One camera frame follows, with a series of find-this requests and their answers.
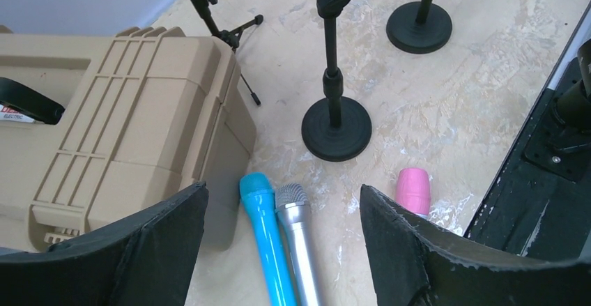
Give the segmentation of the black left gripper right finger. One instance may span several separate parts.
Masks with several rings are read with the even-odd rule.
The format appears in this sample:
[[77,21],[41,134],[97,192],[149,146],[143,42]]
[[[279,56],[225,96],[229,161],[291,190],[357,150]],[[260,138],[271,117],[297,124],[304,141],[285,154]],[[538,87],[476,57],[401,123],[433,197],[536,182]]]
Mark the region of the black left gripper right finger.
[[542,261],[458,236],[360,188],[379,305],[589,305],[590,260]]

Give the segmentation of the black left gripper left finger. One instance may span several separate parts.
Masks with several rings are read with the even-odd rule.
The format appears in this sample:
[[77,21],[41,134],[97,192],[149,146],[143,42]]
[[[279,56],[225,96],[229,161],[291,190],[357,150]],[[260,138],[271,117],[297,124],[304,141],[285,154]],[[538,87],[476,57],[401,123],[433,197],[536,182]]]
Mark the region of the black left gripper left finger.
[[172,197],[40,253],[1,257],[2,305],[183,305],[208,189]]

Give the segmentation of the pink microphone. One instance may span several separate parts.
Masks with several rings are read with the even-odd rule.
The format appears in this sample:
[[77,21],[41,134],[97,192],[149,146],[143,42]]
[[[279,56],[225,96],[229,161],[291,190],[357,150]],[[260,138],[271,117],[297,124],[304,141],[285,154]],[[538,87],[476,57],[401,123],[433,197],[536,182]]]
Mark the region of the pink microphone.
[[405,168],[399,172],[395,201],[425,219],[431,206],[431,187],[428,173],[420,168]]

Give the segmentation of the blue microphone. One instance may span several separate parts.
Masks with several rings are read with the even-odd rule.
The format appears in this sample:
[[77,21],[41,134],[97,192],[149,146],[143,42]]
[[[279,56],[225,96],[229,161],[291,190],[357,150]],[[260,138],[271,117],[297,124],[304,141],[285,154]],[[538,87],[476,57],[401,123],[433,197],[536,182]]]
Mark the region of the blue microphone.
[[265,174],[255,172],[239,182],[240,199],[254,232],[271,305],[296,305],[291,271],[275,214],[275,191]]

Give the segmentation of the grey silver microphone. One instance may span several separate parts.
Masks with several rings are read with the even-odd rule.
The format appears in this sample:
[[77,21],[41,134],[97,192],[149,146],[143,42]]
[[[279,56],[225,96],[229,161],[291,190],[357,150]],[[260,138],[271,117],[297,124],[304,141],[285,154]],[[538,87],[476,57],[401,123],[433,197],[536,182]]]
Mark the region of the grey silver microphone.
[[306,192],[289,183],[275,192],[275,212],[286,235],[293,273],[303,305],[325,305],[312,238],[312,209]]

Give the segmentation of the black round-base clip stand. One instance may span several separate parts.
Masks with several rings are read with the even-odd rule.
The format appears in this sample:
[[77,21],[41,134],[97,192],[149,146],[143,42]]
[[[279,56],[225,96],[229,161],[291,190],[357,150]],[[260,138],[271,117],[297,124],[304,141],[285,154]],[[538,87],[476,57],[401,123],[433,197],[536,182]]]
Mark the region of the black round-base clip stand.
[[326,69],[322,82],[324,98],[305,113],[301,134],[307,149],[329,162],[358,156],[371,139],[371,119],[356,100],[343,96],[344,76],[337,65],[337,18],[351,0],[316,0],[323,19]]

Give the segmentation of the black round-base shock-mount stand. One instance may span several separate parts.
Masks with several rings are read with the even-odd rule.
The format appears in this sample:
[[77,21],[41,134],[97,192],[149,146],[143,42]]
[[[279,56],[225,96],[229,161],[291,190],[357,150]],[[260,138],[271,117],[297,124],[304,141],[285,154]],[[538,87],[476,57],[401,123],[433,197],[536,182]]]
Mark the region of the black round-base shock-mount stand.
[[448,12],[433,3],[420,0],[405,3],[391,14],[386,25],[389,41],[411,54],[428,54],[442,48],[452,35]]

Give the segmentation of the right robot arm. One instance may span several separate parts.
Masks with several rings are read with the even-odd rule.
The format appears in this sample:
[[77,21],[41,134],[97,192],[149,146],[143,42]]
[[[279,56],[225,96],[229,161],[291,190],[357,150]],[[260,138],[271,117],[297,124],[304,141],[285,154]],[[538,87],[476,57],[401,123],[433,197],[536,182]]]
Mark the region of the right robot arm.
[[551,144],[564,153],[590,150],[590,40],[579,47],[577,61],[581,79],[553,107],[553,118],[562,126],[562,132]]

